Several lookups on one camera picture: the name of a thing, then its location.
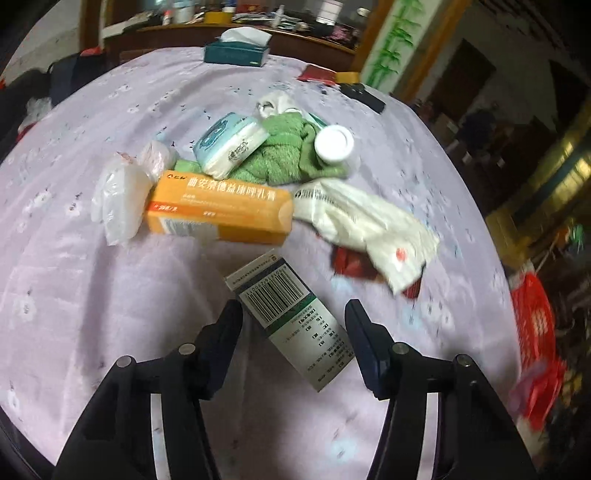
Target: orange medicine box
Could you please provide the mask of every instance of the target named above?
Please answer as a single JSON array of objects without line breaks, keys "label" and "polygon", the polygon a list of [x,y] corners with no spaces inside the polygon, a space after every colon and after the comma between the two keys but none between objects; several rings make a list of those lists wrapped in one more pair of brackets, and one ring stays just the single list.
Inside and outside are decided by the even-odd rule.
[{"label": "orange medicine box", "polygon": [[286,190],[167,170],[145,217],[154,233],[281,245],[292,215]]}]

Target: green towel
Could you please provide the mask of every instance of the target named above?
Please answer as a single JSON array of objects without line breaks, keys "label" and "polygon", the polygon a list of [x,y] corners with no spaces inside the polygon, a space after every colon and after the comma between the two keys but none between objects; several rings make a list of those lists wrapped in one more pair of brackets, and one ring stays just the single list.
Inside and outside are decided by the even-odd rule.
[{"label": "green towel", "polygon": [[[284,185],[320,177],[346,177],[345,166],[327,165],[316,156],[314,139],[318,128],[299,113],[274,115],[263,120],[262,125],[269,138],[230,173],[231,179]],[[179,160],[174,169],[201,173],[199,163],[187,160]]]}]

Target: clear plastic bag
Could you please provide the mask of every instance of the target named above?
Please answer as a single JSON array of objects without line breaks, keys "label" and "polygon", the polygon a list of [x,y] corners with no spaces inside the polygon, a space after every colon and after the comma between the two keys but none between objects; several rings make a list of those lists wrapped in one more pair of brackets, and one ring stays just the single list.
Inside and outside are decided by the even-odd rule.
[{"label": "clear plastic bag", "polygon": [[135,236],[151,188],[148,173],[128,155],[114,154],[106,163],[92,197],[90,217],[94,222],[103,222],[108,245]]},{"label": "clear plastic bag", "polygon": [[138,165],[144,168],[154,183],[159,181],[165,170],[172,170],[176,161],[176,150],[158,140],[148,143],[138,157]]}]

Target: bottle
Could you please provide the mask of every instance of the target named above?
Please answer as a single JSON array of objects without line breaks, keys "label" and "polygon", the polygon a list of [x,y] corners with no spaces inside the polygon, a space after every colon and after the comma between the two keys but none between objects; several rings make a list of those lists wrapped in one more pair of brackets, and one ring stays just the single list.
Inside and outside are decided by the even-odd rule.
[{"label": "bottle", "polygon": [[355,139],[348,128],[341,125],[324,127],[314,139],[316,155],[328,165],[343,164],[348,175],[357,171],[361,158],[355,152]]},{"label": "bottle", "polygon": [[275,18],[273,19],[273,22],[271,22],[271,28],[277,28],[279,26],[279,24],[281,23],[281,19],[283,18],[284,12],[285,5],[280,5],[277,9],[277,12],[275,12]]}]

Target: cotton pad package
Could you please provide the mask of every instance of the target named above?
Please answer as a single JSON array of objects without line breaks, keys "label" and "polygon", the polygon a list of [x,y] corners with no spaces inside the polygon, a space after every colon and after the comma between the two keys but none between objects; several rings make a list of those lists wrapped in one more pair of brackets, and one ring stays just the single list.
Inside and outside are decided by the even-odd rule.
[{"label": "cotton pad package", "polygon": [[193,154],[204,173],[223,180],[268,137],[256,119],[231,112],[199,139]]}]

